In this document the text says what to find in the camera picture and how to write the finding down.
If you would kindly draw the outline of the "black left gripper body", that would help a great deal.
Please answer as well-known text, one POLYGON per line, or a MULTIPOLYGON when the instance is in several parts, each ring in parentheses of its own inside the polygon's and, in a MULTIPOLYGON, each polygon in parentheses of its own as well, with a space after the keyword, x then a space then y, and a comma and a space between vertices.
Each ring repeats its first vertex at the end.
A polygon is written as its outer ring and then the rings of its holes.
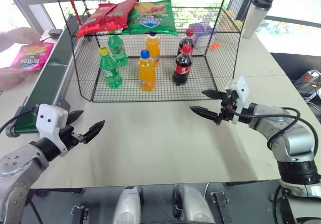
POLYGON ((85 137, 83 135, 74 132, 74 128, 70 125, 59 131, 59 137, 63 144, 66 146, 67 151, 77 146, 79 143, 86 144, 85 137))

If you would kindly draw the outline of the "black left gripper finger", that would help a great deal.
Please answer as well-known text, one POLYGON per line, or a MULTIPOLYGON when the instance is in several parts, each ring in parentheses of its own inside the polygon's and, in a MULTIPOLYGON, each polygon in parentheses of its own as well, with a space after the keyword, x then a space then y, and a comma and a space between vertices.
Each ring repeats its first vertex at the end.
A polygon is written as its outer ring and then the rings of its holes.
POLYGON ((89 128, 89 130, 83 135, 82 143, 88 144, 92 139, 94 139, 101 131, 105 124, 105 120, 95 123, 89 128))
POLYGON ((67 124, 70 125, 70 124, 74 123, 75 121, 77 121, 83 113, 84 113, 83 110, 75 110, 75 111, 70 112, 67 117, 67 124))

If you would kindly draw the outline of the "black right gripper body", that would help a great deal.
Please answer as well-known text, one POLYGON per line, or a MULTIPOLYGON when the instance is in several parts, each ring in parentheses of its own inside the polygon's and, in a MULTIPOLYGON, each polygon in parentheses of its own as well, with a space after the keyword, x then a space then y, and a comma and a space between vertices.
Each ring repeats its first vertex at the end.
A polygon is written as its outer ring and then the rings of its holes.
POLYGON ((221 111, 218 114, 215 123, 219 125, 221 121, 230 121, 234 116, 234 106, 238 99, 238 94, 235 90, 228 93, 219 92, 218 99, 221 100, 221 111))

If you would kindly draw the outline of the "person's left hand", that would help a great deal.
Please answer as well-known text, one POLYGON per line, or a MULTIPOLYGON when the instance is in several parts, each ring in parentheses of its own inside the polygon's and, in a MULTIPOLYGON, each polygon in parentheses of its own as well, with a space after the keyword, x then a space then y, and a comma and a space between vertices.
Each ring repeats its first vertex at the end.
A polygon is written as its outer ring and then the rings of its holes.
POLYGON ((33 28, 20 27, 1 32, 1 52, 10 48, 13 44, 32 44, 40 41, 41 35, 33 28))

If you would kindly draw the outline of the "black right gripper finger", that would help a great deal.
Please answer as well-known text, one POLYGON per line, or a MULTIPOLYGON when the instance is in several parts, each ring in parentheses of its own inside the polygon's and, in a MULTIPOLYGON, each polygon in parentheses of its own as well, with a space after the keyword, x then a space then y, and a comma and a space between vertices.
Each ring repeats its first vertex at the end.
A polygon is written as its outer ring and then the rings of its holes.
POLYGON ((205 119, 208 119, 214 122, 219 122, 218 114, 208 110, 207 108, 200 107, 200 106, 190 106, 190 110, 205 119))
POLYGON ((213 89, 203 90, 202 94, 204 94, 205 96, 211 99, 224 99, 226 97, 225 92, 221 92, 213 89))

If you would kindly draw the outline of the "person's right hand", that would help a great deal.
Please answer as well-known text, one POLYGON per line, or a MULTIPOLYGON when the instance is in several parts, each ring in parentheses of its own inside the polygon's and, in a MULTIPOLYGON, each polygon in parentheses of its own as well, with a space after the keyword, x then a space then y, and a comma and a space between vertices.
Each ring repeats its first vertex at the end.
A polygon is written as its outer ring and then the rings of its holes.
POLYGON ((9 68, 1 68, 0 91, 10 90, 23 83, 28 73, 9 68))

